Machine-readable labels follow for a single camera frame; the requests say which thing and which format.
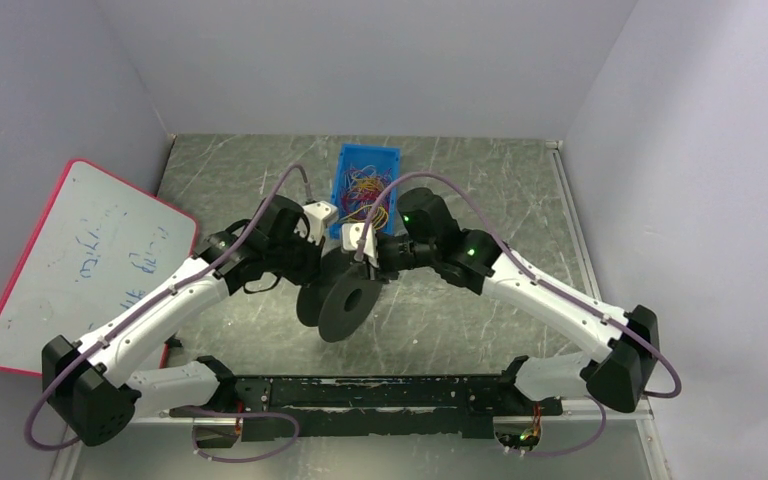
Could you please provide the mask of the blue plastic bin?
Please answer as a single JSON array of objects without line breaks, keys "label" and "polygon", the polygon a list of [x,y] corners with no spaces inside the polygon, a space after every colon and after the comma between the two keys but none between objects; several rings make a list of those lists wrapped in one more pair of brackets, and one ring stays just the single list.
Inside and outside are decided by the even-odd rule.
[{"label": "blue plastic bin", "polygon": [[342,224],[364,222],[368,217],[377,232],[393,232],[397,190],[392,190],[377,209],[372,205],[400,176],[400,163],[399,148],[342,145],[331,193],[331,203],[338,208],[337,221],[329,229],[332,239],[340,238]]}]

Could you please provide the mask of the black cable spool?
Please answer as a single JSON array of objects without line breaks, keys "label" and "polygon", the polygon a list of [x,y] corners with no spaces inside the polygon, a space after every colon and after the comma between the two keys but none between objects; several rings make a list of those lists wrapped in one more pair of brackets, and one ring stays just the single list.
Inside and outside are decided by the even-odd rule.
[{"label": "black cable spool", "polygon": [[365,264],[339,248],[321,259],[319,276],[302,286],[296,300],[298,320],[316,327],[322,340],[336,343],[351,336],[380,298],[385,280],[372,278]]}]

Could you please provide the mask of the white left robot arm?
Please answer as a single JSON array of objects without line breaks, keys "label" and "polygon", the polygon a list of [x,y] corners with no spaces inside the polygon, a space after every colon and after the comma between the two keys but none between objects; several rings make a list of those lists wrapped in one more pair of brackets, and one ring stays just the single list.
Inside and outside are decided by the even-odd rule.
[{"label": "white left robot arm", "polygon": [[337,209],[275,195],[251,219],[202,241],[160,286],[101,327],[41,351],[43,401],[86,446],[98,446],[134,418],[180,406],[219,407],[235,394],[235,376],[204,357],[183,367],[144,370],[149,354],[188,321],[248,283],[274,276],[302,286],[318,273]]}]

